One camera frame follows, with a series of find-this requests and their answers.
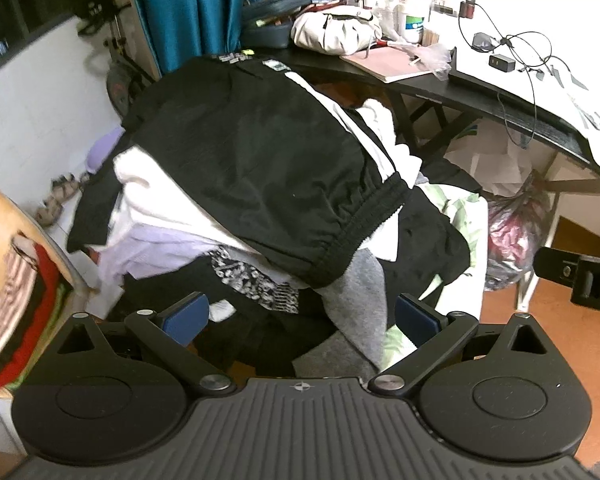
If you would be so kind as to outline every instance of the wire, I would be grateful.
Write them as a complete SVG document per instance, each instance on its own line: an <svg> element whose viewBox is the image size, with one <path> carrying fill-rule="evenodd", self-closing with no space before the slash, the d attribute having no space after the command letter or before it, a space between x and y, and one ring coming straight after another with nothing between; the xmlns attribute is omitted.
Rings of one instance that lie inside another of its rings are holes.
<svg viewBox="0 0 600 480"><path fill-rule="evenodd" d="M493 25L493 27L496 29L496 32L500 36L499 44L493 45L491 48L488 48L488 47L477 47L477 46L474 46L471 43L469 43L468 40L466 39L466 36L464 36L464 31L462 30L462 22L460 20L460 16L458 15L458 27L460 29L460 34L462 35L462 39L464 40L464 42L472 50L475 50L476 52L480 52L482 54L489 54L489 53L495 52L495 50L497 48L499 48L500 46L506 45L508 47L509 51L511 52L511 56L513 56L513 59L515 59L517 62L519 62L521 65L523 65L524 71L526 72L526 75L529 78L529 83L531 84L531 94L532 94L532 98L533 98L533 126L531 129L531 135L529 136L529 140L526 143L522 143L521 138L520 138L519 143L515 142L515 139L513 139L513 136L511 135L511 132L508 129L508 118L506 116L506 108L504 107L502 99L500 98L499 89L497 91L497 101L499 102L500 106L502 107L502 113L504 115L504 127L506 128L506 134L508 135L508 138L511 139L511 142L513 142L516 146L526 149L528 147L528 145L531 143L531 141L533 140L533 137L535 136L535 129L537 127L537 121L538 121L538 107L537 107L537 102L535 99L535 86L533 85L533 79L531 78L531 70L537 70L540 67L545 66L548 70L548 73L550 75L553 75L553 69L548 66L548 62L551 59L557 59L558 61L561 61L569 72L571 72L571 69L566 64L566 62L564 62L563 59L561 59L560 57L555 56L553 54L553 44L551 43L548 36L546 34L544 34L543 32L539 32L538 30L525 30L524 32L519 32L518 34L509 34L509 35L505 36L500 32L499 28L497 28L497 25L495 24L493 19L491 19L491 16L488 14L488 12L486 12L486 9L484 9L484 7L482 7L480 4L475 4L475 6L480 7L482 12L484 12L484 14L486 14L486 17L491 22L491 25ZM522 37L525 34L539 34L540 36L543 36L548 41L548 56L544 56L544 57L541 56L541 54L537 51L537 49L535 49L535 47L532 46L532 44L529 43L529 41L527 41L525 38ZM538 59L540 60L540 63L539 64L529 64L526 61L524 61L524 59L522 59L522 57L519 56L519 54L515 51L515 46L513 45L511 40L524 41L529 47L531 47L531 49L537 55Z"/></svg>
<svg viewBox="0 0 600 480"><path fill-rule="evenodd" d="M526 71L526 75L529 76L529 82L531 83L531 91L533 94L533 128L531 130L531 136L529 137L529 140L525 143L522 143L522 138L520 135L520 142L515 142L515 139L513 139L513 136L511 135L510 130L508 129L508 120L506 118L506 108L504 107L504 103L502 102L502 99L500 99L500 91L499 89L497 90L497 102L500 103L500 106L502 107L502 113L504 114L504 127L506 128L506 134L508 135L508 138L511 139L511 142L513 142L516 146L522 148L523 150L525 150L529 144L531 144L531 141L533 140L533 137L535 136L535 127L537 126L537 122L538 122L538 107L537 104L535 104L535 87L533 86L533 81L531 79L531 73L529 73L529 71Z"/></svg>

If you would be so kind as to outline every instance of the purple cloth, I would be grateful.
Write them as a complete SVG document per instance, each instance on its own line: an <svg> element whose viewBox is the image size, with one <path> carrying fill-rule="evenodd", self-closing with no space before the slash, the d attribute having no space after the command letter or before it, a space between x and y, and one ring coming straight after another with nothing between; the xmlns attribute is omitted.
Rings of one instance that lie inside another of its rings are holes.
<svg viewBox="0 0 600 480"><path fill-rule="evenodd" d="M208 238L138 224L120 242L100 253L98 275L105 283L122 285L126 273L136 280L166 274L217 247Z"/></svg>
<svg viewBox="0 0 600 480"><path fill-rule="evenodd" d="M111 150L113 150L118 143L118 140L120 140L123 133L125 133L125 129L122 126L117 126L107 135L96 140L93 146L91 146L89 153L87 153L85 166L89 173L95 174L98 172L104 159L109 156L109 153L111 153Z"/></svg>

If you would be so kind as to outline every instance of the striped cloth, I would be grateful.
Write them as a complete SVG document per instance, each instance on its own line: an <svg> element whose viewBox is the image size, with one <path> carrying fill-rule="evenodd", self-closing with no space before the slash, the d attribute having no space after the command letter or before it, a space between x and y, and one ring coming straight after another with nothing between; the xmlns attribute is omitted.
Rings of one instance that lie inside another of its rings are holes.
<svg viewBox="0 0 600 480"><path fill-rule="evenodd" d="M38 273L37 260L29 254L31 241L16 236L5 256L6 279L0 291L0 352L22 318Z"/></svg>

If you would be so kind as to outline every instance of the pink notebook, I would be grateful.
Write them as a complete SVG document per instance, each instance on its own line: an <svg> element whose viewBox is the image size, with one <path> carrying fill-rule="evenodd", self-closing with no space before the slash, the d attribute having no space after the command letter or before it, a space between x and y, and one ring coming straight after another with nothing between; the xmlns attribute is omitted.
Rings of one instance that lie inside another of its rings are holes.
<svg viewBox="0 0 600 480"><path fill-rule="evenodd" d="M366 50L361 50L351 56L340 56L344 61L348 61L385 83L431 73L430 70L424 68L421 62L411 65L412 59L409 54L390 46L372 48L369 51L369 57L366 59L365 57Z"/></svg>

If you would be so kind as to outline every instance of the circular pad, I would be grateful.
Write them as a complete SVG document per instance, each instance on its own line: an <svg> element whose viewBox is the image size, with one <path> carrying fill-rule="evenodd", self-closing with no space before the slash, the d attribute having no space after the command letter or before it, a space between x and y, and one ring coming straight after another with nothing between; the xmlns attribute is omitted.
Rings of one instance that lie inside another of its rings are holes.
<svg viewBox="0 0 600 480"><path fill-rule="evenodd" d="M473 389L473 400L485 412L513 420L533 416L546 406L544 390L519 377L482 381Z"/></svg>
<svg viewBox="0 0 600 480"><path fill-rule="evenodd" d="M77 418L104 418L126 408L132 390L112 377L81 377L58 392L58 406Z"/></svg>

